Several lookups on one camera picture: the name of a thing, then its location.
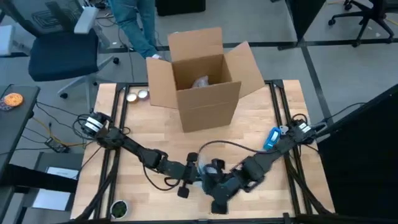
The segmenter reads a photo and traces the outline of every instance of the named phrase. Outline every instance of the paper sheet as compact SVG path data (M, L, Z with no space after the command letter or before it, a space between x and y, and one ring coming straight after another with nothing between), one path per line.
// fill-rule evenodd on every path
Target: paper sheet
M76 179L78 170L49 167L46 173ZM68 192L40 189L32 207L64 211L67 207L69 196L70 193Z

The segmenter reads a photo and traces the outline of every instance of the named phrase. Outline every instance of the wooden table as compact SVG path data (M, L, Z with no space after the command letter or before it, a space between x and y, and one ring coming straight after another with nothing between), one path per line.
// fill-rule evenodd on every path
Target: wooden table
M284 81L284 85L290 113L308 114L299 81ZM115 84L102 84L99 87L95 111L111 114L115 86ZM133 88L131 91L137 92L139 89ZM118 114L120 114L121 102L122 99L119 101ZM280 96L279 107L282 117L284 117ZM276 121L270 89L269 86L265 86L240 99L229 126L183 133L177 110L151 106L149 101L128 105L125 126L131 129L131 134L128 136L139 144L163 150L169 154L170 160L180 161L184 164L189 152L196 152L201 145L215 139L229 140L253 149L260 149L269 130L276 126ZM97 148L98 146L94 144L87 147L83 162ZM77 217L83 211L96 193L103 154L104 151L97 153L81 172L72 218ZM229 170L250 154L252 153L234 146L212 144L203 151L202 158L207 161L212 158L223 159L226 161L227 170ZM306 146L302 146L301 160L307 185L319 201L333 212L334 208L319 155ZM148 173L158 186L166 188L163 183L163 175L155 174L150 170ZM201 189L190 185L190 195L187 199L178 197L177 189L168 192L155 189L144 176L138 158L126 150L121 151L114 199L127 201L131 208L129 215L122 221L275 218L281 217L284 212L294 216L282 158L272 165L272 169L266 174L266 179L260 186L250 194L240 191L229 201L227 215L211 214L212 199ZM304 212L301 191L297 192L301 211ZM103 214L108 193L105 193L103 199Z

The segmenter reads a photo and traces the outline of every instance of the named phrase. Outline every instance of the person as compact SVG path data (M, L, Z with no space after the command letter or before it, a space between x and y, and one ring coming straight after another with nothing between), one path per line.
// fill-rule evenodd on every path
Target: person
M132 47L144 58L160 58L156 51L155 0L108 0L113 16L129 38ZM144 33L137 23L137 11Z

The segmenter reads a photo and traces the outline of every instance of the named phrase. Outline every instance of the chair armrest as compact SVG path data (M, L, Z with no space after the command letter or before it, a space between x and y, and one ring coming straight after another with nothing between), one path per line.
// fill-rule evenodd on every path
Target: chair armrest
M75 34L88 34L91 28L93 28L95 19L98 14L98 9L95 7L85 7L79 20L76 23L74 33Z
M14 40L15 28L12 25L0 26L0 55L11 54L12 41Z

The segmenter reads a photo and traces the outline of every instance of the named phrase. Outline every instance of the concrete floor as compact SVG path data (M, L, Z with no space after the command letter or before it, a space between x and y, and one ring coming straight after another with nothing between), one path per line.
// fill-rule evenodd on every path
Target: concrete floor
M325 4L305 35L305 40L355 39L360 30L358 18L337 20L333 27L327 25L332 15L342 12L343 6L341 4ZM394 15L388 15L388 17L396 18L398 21L398 17L394 17ZM15 22L6 16L1 25L6 24L15 24ZM397 26L391 23L389 25L394 31L398 32ZM224 43L245 40L249 42L295 41L295 31L285 1L271 3L268 0L251 0L250 4L245 4L239 0L207 0L205 12L158 17L156 20L156 29L159 33L161 45L167 45L167 35L172 32L216 26L223 28ZM365 31L364 38L387 37L377 24L371 22L369 27ZM112 26L103 29L104 34L113 43L111 47L118 48L121 45L118 39L118 27ZM17 29L16 38L27 45L31 45L34 40L34 37L21 27ZM123 32L121 32L121 39L123 42L127 42ZM395 85L398 82L398 75L396 69L394 69L396 67L397 50L398 44L367 44L356 49L350 45L308 47L330 113L336 113L352 103L369 101ZM301 49L278 51L275 47L253 47L252 51L264 79L300 80L310 119L313 123L316 123L324 118L313 79L310 76ZM161 54L170 58L168 52L161 52ZM131 82L131 66L128 54L113 55L120 58L121 64L118 66L109 64L100 72L100 76L114 82ZM108 54L101 54L98 60L100 61L107 56ZM135 81L146 82L144 59L137 53L131 53L131 57ZM87 113L85 91L82 86L71 92L67 100L63 100L56 95L56 92L70 80L36 83L27 72L28 63L28 57L0 58L0 71L2 71L0 84L38 85L42 89L39 101L64 108L76 114ZM45 109L62 123L71 124L75 119L61 111L51 108ZM35 109L35 117L46 124L50 121L53 122L53 132L63 141L80 142L71 130L56 124L54 120L37 108ZM29 121L27 127L45 134L45 130L35 121ZM25 131L24 135L36 141L44 140L28 131ZM18 148L22 147L33 148L43 147L43 145L21 138ZM76 147L73 152L83 153L83 149ZM33 168L38 154L38 151L17 151L12 157L12 163ZM19 212L21 198L22 196L19 194L14 196L3 223L13 223L16 214ZM45 212L29 210L27 216L29 218L26 218L25 222L29 220L29 223L53 223L55 222L54 217L59 217L59 219L55 218L59 222L66 221L68 212L60 215L59 212L49 210Z

